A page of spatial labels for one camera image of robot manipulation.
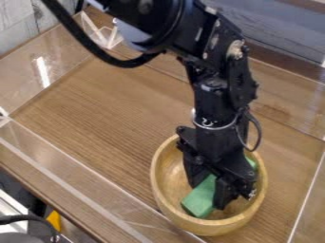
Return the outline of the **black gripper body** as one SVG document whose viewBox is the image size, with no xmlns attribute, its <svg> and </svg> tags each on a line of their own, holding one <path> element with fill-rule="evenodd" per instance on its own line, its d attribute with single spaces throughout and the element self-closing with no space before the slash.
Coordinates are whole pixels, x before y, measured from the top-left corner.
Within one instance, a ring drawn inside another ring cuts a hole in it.
<svg viewBox="0 0 325 243">
<path fill-rule="evenodd" d="M 255 188 L 257 173 L 244 156 L 248 122 L 240 121 L 224 127 L 176 128 L 176 147 L 213 161 L 219 175 L 243 180 Z"/>
</svg>

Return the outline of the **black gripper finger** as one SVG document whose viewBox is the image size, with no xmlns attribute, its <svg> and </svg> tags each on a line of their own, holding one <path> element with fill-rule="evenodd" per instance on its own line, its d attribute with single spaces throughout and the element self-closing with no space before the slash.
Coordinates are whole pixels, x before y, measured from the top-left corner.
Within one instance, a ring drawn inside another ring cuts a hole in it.
<svg viewBox="0 0 325 243">
<path fill-rule="evenodd" d="M 248 198 L 249 186 L 243 180 L 228 181 L 224 177 L 213 180 L 212 206 L 223 210 L 239 196 Z"/>
<path fill-rule="evenodd" d="M 195 188 L 208 175 L 217 175 L 213 161 L 191 152 L 183 153 L 183 165 L 187 175 L 187 183 Z"/>
</svg>

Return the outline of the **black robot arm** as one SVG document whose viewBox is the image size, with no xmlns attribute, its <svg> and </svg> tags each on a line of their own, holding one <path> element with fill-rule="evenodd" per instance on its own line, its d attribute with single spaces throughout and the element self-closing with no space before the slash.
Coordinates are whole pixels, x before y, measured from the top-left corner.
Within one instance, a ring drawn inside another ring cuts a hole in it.
<svg viewBox="0 0 325 243">
<path fill-rule="evenodd" d="M 249 102 L 259 84 L 248 68 L 240 29 L 200 0 L 89 0 L 116 19 L 125 43 L 140 55 L 120 60 L 94 44 L 57 0 L 39 0 L 69 34 L 102 62 L 134 68 L 165 52 L 181 63 L 193 94 L 192 126 L 176 128 L 176 146 L 189 186 L 213 175 L 212 206 L 221 210 L 237 197 L 251 198 L 257 173 L 248 165 Z"/>
</svg>

